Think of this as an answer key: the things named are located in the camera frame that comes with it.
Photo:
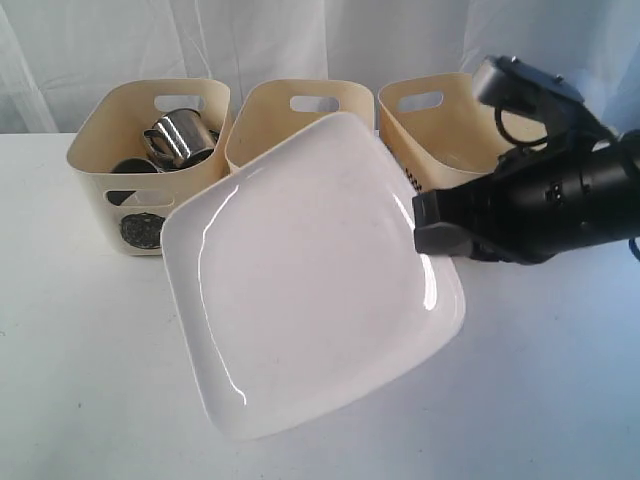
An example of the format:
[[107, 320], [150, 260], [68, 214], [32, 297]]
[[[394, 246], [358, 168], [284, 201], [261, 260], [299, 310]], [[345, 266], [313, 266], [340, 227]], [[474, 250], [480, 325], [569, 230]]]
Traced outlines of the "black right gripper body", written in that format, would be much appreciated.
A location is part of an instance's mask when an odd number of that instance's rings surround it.
[[522, 265], [590, 245], [590, 180], [584, 149], [509, 161], [491, 174], [444, 190], [468, 204], [473, 231], [494, 258]]

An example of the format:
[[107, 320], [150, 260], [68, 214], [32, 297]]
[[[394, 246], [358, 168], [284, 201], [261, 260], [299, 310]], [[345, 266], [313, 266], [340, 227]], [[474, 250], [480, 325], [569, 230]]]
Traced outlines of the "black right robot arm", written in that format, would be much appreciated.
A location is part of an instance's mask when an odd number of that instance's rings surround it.
[[536, 265], [639, 236], [639, 133], [611, 146], [506, 158], [487, 175], [415, 196], [418, 253]]

